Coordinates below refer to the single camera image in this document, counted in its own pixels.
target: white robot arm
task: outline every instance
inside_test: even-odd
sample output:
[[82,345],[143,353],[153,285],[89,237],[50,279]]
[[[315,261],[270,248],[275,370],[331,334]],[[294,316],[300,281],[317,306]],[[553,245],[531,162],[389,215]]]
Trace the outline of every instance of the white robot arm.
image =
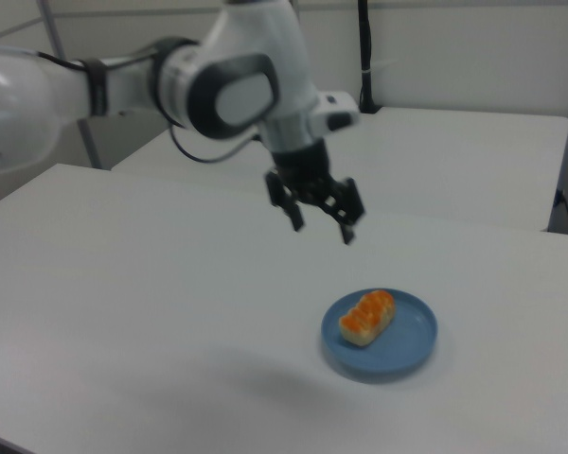
[[158,110],[212,139],[256,125],[274,158],[273,205],[303,226],[297,202],[339,223],[344,242],[364,213],[352,179],[336,182],[324,136],[359,121],[350,95],[320,93],[286,0],[226,0],[206,39],[166,38],[117,59],[60,61],[0,47],[0,171],[43,157],[63,125],[89,116]]

